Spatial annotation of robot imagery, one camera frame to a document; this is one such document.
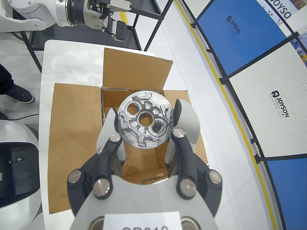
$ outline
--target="robotic arm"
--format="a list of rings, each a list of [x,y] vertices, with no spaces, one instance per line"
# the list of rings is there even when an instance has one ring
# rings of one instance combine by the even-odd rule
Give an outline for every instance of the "robotic arm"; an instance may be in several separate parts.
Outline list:
[[[131,3],[124,0],[1,0],[0,32],[41,31],[53,24],[60,27],[87,25],[111,35],[116,41],[127,37],[125,22],[112,18],[115,11],[131,10]],[[25,20],[12,16],[12,9]]]

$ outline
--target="metal screw head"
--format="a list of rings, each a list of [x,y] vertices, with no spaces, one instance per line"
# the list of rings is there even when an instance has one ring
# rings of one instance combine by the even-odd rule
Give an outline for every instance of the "metal screw head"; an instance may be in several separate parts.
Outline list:
[[[193,197],[196,194],[196,185],[190,179],[182,179],[179,188],[182,194],[187,197]]]
[[[112,134],[111,136],[110,136],[110,141],[112,141],[113,143],[115,143],[115,142],[119,142],[120,141],[120,135],[119,135],[119,133],[114,133],[114,134]]]
[[[209,172],[209,178],[210,178],[210,181],[214,184],[220,184],[222,181],[221,175],[219,174],[219,172],[215,170],[211,170]]]
[[[75,170],[73,170],[72,172],[69,173],[68,181],[70,183],[76,183],[80,180],[81,175],[82,175],[81,171],[79,169],[75,169]]]
[[[181,138],[184,137],[184,131],[181,130],[181,129],[176,128],[176,129],[173,130],[173,135],[174,135],[176,138],[181,139]]]
[[[110,182],[107,179],[99,179],[93,186],[93,194],[95,197],[103,197],[110,190]]]
[[[104,144],[100,145],[98,148],[98,154],[101,154],[102,150],[104,148]]]
[[[103,221],[104,221],[103,216],[93,220],[92,223],[89,226],[89,230],[101,230],[101,229],[103,229]]]
[[[181,227],[182,230],[199,230],[195,220],[188,217],[181,218]]]

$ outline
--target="gear hole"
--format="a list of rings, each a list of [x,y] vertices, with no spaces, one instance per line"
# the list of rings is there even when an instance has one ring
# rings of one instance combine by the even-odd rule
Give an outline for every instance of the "gear hole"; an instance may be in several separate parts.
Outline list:
[[[138,106],[137,105],[135,105],[135,104],[130,104],[129,106],[128,106],[128,112],[131,114],[131,115],[135,115],[135,114],[137,114],[137,112],[139,111],[139,108],[138,108]]]
[[[153,126],[152,126],[152,130],[154,133],[160,133],[161,130],[163,129],[163,124],[159,121],[156,121],[153,123]]]
[[[148,127],[153,123],[153,117],[148,112],[144,112],[138,117],[138,121],[142,126]]]

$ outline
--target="person's leg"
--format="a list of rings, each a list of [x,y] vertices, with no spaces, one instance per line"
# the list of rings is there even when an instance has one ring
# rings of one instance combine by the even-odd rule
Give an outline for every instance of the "person's leg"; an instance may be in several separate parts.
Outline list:
[[[12,76],[0,64],[0,95],[7,95],[22,103],[30,104],[34,102],[34,96],[26,89],[14,84]]]
[[[12,80],[11,74],[0,64],[0,95],[4,95],[13,84],[14,81]]]

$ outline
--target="cardboard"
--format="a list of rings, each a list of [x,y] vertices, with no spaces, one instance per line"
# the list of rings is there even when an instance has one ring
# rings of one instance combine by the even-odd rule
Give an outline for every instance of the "cardboard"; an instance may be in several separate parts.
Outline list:
[[[104,87],[55,84],[48,159],[50,213],[70,208],[67,177],[96,153],[103,119],[111,108],[118,110],[127,96],[140,89],[164,95],[173,107],[178,98],[190,102],[187,91],[161,91],[171,64],[171,61],[156,57],[105,49]],[[124,145],[127,160],[123,179],[146,185],[167,177],[164,163],[167,142],[155,149],[137,149],[125,141]],[[207,163],[201,136],[196,154]]]
[[[105,48],[103,86],[161,91],[171,66],[172,60]]]
[[[49,213],[70,209],[67,177],[96,153],[102,127],[99,87],[54,86],[49,134]]]

